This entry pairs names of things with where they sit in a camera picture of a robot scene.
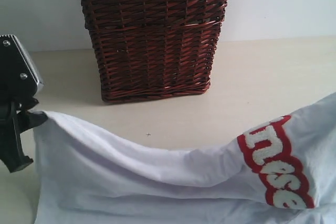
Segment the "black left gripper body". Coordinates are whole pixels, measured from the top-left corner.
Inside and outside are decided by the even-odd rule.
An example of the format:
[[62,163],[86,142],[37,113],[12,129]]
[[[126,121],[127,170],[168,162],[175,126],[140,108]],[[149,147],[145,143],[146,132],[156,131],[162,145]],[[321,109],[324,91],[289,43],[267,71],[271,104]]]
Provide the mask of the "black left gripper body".
[[28,130],[22,129],[22,113],[17,111],[14,101],[1,102],[1,161],[10,173],[25,169],[33,159],[25,155],[20,135]]

